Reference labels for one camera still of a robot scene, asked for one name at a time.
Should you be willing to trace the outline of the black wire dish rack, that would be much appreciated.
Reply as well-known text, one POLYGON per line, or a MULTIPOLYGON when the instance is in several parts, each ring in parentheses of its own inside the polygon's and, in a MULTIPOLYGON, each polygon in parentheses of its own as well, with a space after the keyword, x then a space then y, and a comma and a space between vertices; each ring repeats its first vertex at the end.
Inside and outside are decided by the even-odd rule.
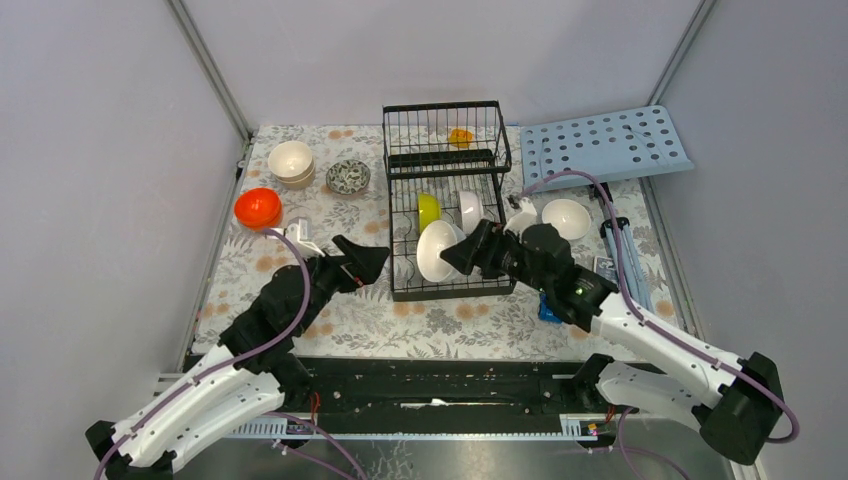
POLYGON ((512 167, 501 106, 496 100, 389 105, 382 110, 383 162, 390 212, 389 283, 396 302, 505 295, 515 283, 507 277, 485 279, 479 273, 431 283, 419 273, 415 253, 417 194, 435 196, 442 219, 460 225, 457 192, 475 192, 483 217, 506 221, 502 188, 512 167), (449 145, 452 129, 474 133, 469 149, 449 145))

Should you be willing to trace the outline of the pink patterned bowl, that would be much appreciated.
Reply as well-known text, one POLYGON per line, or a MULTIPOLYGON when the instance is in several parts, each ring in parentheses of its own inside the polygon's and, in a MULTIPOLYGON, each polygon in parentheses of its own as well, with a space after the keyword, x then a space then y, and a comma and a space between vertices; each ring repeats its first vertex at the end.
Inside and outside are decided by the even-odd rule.
POLYGON ((326 173, 328 188, 340 195, 352 195, 364 190, 371 180, 369 167, 358 160, 343 160, 332 165, 326 173))

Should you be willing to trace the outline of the beige patterned bowl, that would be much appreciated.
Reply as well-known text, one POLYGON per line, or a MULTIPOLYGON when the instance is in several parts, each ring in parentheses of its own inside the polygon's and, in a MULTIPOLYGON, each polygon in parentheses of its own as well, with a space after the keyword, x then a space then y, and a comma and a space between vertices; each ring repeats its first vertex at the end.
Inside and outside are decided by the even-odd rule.
POLYGON ((267 162, 274 176, 281 179, 293 179, 312 169, 313 154, 306 143, 290 140, 274 147, 268 155, 267 162))

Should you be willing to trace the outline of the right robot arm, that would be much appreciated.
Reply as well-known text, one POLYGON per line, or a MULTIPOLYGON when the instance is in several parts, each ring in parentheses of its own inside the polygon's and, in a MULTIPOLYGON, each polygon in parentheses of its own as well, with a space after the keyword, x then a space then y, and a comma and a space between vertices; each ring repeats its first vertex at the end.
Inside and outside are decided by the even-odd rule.
POLYGON ((726 459, 752 465, 786 405, 775 362, 743 358, 657 319, 607 280, 577 264, 568 241, 548 224, 521 234, 489 220, 443 249, 440 258, 463 274, 508 275, 546 297, 566 324, 620 344, 658 368, 638 373, 594 358, 598 369, 573 386, 575 402, 597 412, 608 403, 662 415, 697 431, 726 459))

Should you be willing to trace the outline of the orange bowl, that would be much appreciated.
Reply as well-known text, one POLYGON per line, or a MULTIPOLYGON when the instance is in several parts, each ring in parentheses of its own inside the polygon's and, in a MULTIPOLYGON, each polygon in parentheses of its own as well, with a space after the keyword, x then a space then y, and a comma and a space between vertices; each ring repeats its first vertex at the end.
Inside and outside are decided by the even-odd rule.
POLYGON ((277 228, 284 216, 284 209, 280 208, 273 217, 269 217, 263 221, 256 221, 250 224, 245 224, 245 227, 254 232, 261 232, 265 229, 277 228))
POLYGON ((243 193, 235 202, 233 213, 240 224, 250 224, 273 217, 283 208, 283 204, 274 190, 254 188, 243 193))

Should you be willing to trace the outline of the plain beige bowl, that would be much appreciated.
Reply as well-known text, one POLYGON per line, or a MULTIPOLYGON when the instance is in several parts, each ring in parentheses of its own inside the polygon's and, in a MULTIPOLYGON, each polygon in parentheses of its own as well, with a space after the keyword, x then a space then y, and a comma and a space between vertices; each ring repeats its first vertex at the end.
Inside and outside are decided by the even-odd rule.
POLYGON ((279 183, 288 190, 302 190, 310 186, 314 182, 316 168, 311 165, 307 171, 292 177, 278 176, 279 183))

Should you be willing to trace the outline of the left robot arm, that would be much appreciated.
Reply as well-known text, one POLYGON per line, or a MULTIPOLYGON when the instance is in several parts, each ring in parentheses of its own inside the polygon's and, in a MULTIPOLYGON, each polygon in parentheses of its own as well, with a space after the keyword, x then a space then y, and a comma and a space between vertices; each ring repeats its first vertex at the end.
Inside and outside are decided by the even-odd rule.
POLYGON ((272 231, 295 262, 276 270, 187 373, 132 416, 100 420, 85 432, 99 464, 97 479, 171 479, 219 439, 280 407, 309 401, 311 377, 293 354, 301 336, 336 294, 374 284, 391 254, 342 235, 339 254, 304 257, 272 231))

